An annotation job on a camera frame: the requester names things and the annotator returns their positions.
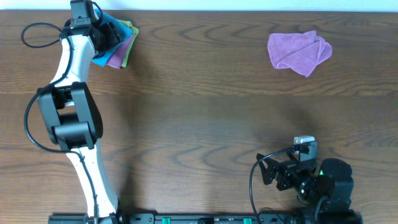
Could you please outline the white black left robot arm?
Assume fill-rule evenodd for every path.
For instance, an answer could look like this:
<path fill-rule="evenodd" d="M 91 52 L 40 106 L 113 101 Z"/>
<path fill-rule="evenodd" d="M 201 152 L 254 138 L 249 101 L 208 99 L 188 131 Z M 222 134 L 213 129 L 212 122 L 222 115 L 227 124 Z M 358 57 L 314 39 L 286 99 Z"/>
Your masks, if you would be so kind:
<path fill-rule="evenodd" d="M 72 18 L 60 31 L 62 56 L 58 70 L 44 88 L 38 102 L 50 140 L 66 154 L 79 178 L 87 203 L 82 223 L 125 223 L 101 157 L 103 122 L 88 89 L 92 59 L 102 55 L 120 39 L 114 26 L 96 14 L 97 3 L 71 1 Z"/>

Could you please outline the blue microfiber cloth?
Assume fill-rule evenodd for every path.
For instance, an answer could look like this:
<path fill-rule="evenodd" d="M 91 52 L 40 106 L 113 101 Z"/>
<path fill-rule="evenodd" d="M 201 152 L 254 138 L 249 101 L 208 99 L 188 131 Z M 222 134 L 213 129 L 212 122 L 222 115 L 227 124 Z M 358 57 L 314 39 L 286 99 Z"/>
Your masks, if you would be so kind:
<path fill-rule="evenodd" d="M 92 62 L 102 67 L 105 65 L 117 69 L 126 67 L 139 29 L 130 21 L 116 19 L 100 9 L 95 9 L 95 13 L 101 19 L 98 29 L 104 35 L 104 43 L 100 45 L 102 49 Z"/>

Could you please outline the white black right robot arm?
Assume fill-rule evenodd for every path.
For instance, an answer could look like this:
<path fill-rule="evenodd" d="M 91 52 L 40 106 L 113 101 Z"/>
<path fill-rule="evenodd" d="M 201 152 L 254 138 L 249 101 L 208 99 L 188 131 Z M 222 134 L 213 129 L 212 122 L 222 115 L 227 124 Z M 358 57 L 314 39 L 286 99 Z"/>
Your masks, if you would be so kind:
<path fill-rule="evenodd" d="M 262 154 L 256 156 L 263 183 L 273 180 L 280 191 L 294 189 L 305 206 L 291 213 L 266 213 L 261 223 L 362 223 L 362 216 L 350 209 L 354 188 L 352 168 L 340 159 L 325 159 L 319 166 L 315 158 L 278 162 Z"/>

